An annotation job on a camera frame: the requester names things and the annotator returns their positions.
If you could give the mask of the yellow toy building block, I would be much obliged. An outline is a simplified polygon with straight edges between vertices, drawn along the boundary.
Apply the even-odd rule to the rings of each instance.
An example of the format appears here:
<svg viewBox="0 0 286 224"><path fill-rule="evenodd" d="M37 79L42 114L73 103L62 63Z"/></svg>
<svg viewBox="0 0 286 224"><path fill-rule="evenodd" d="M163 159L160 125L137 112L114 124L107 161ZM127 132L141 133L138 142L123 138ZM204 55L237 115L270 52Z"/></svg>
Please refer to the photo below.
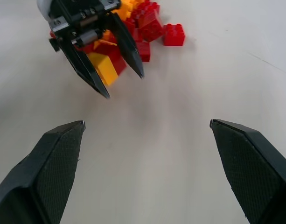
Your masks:
<svg viewBox="0 0 286 224"><path fill-rule="evenodd" d="M94 42L93 49L96 49L101 44L117 46L117 40L110 30L106 30L103 33L103 37Z"/></svg>
<svg viewBox="0 0 286 224"><path fill-rule="evenodd" d="M98 72L103 84L110 86L118 79L118 74L109 56L99 53L90 53L87 54L87 57Z"/></svg>
<svg viewBox="0 0 286 224"><path fill-rule="evenodd" d="M112 10L112 13L117 13L122 21L131 17L131 13L135 10L139 4L145 2L145 0L121 0L121 6L119 9Z"/></svg>

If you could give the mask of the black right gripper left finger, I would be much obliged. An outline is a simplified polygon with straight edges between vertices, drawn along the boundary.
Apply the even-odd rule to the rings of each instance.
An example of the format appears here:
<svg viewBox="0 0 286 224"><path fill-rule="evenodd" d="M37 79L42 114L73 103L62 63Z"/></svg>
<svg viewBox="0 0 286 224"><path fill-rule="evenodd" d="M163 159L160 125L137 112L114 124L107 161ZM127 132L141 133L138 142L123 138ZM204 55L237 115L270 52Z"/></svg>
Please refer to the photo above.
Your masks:
<svg viewBox="0 0 286 224"><path fill-rule="evenodd" d="M46 132L0 183L0 224L60 224L76 175L85 122Z"/></svg>

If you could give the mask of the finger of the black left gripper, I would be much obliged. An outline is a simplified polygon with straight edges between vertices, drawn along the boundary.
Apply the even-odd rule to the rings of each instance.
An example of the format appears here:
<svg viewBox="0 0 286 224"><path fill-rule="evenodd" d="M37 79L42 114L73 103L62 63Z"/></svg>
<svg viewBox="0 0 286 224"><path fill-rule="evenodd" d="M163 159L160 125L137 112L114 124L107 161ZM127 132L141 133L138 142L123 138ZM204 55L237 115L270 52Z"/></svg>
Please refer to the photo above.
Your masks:
<svg viewBox="0 0 286 224"><path fill-rule="evenodd" d="M107 14L107 21L107 28L114 35L123 59L140 78L144 78L145 73L143 63L137 48L137 44L131 36L128 28L117 13L109 12Z"/></svg>
<svg viewBox="0 0 286 224"><path fill-rule="evenodd" d="M94 33L78 35L74 38L70 34L63 32L59 34L59 47L68 59L75 72L95 91L105 98L109 98L105 85L98 72L83 51L78 51L75 45L83 47L96 40L98 35Z"/></svg>

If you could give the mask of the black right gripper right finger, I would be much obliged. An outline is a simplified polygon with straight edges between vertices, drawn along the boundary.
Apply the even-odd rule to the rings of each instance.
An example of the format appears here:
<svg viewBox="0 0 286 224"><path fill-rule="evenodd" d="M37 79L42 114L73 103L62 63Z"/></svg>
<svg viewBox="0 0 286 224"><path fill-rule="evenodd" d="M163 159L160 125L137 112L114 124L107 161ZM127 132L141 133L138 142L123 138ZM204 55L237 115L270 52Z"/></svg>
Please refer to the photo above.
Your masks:
<svg viewBox="0 0 286 224"><path fill-rule="evenodd" d="M250 224L286 224L286 158L262 133L212 119L226 178Z"/></svg>

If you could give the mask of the red toy building block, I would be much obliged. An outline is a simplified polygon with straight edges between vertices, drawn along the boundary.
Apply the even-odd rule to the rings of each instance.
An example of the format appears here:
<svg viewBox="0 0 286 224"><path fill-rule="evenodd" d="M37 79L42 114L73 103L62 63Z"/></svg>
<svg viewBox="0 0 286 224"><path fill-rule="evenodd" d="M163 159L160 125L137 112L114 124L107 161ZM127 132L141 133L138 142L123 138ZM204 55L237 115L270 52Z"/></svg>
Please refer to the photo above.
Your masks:
<svg viewBox="0 0 286 224"><path fill-rule="evenodd" d="M126 63L120 53L120 50L117 46L110 45L108 47L108 53L111 63L117 73L118 76L126 69Z"/></svg>
<svg viewBox="0 0 286 224"><path fill-rule="evenodd" d="M164 25L163 45L164 46L183 46L185 41L185 33L181 24Z"/></svg>
<svg viewBox="0 0 286 224"><path fill-rule="evenodd" d="M126 28L128 29L131 36L133 36L137 29L136 20L134 18L126 18L126 20L124 21L124 24L126 25Z"/></svg>
<svg viewBox="0 0 286 224"><path fill-rule="evenodd" d="M158 14L160 13L160 5L157 2L152 2L151 0L144 0L143 2L139 3L137 9L144 12L154 9Z"/></svg>
<svg viewBox="0 0 286 224"><path fill-rule="evenodd" d="M91 52L94 52L98 46L99 46L98 41L86 44L84 46L80 46L79 44L74 44L74 47L77 51L84 52L85 54L90 54Z"/></svg>
<svg viewBox="0 0 286 224"><path fill-rule="evenodd" d="M137 42L136 45L142 62L150 62L150 56L151 56L150 43Z"/></svg>
<svg viewBox="0 0 286 224"><path fill-rule="evenodd" d="M143 39L147 42L152 42L163 35L163 25L155 9L140 16L138 26Z"/></svg>

